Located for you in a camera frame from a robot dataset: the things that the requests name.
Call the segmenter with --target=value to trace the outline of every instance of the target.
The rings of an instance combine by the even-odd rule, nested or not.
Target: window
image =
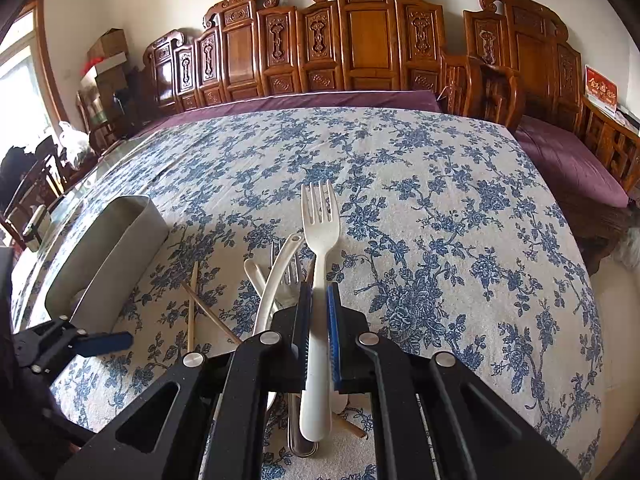
[[[30,0],[0,43],[0,160],[11,146],[32,152],[67,121],[53,79],[44,0]]]

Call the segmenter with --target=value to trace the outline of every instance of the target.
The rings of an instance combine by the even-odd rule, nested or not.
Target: wooden door frame
[[[53,103],[54,117],[50,118],[52,123],[58,124],[60,121],[69,122],[69,116],[66,114],[62,99],[60,98],[60,92],[58,92],[58,86],[56,80],[53,77],[53,70],[51,69],[51,60],[49,59],[49,51],[47,49],[47,35],[44,28],[44,0],[29,0],[20,14],[16,17],[19,20],[25,14],[33,11],[33,27],[36,32],[36,43],[38,45],[38,56],[42,62],[42,68],[44,70],[44,83],[45,88],[41,88],[40,92],[47,92],[50,102]]]

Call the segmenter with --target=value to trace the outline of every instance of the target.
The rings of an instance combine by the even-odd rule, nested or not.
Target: red sign
[[[613,113],[618,106],[618,87],[589,65],[586,66],[586,92],[602,102]]]

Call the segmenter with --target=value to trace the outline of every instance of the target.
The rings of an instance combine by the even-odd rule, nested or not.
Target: tablecloth
[[[188,280],[238,334],[258,296],[242,263],[268,268],[272,240],[302,228],[300,185],[329,179],[342,234],[327,278],[345,306],[405,351],[447,349],[586,474],[600,437],[603,347],[580,253],[527,155],[501,126],[389,108],[255,112],[166,128],[125,156],[47,237],[14,312],[46,319],[44,295],[79,237],[116,196],[148,194],[170,234],[115,330],[134,345],[76,358],[53,393],[69,418],[100,430],[186,351]],[[303,264],[311,253],[304,246]],[[233,345],[196,318],[197,349]],[[278,398],[262,476],[376,478],[366,396],[342,414],[367,431],[335,433],[311,459],[286,447]]]

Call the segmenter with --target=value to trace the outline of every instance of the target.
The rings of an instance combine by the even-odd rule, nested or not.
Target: floor
[[[595,478],[640,414],[640,270],[629,271],[607,257],[591,285],[602,326],[606,380]]]

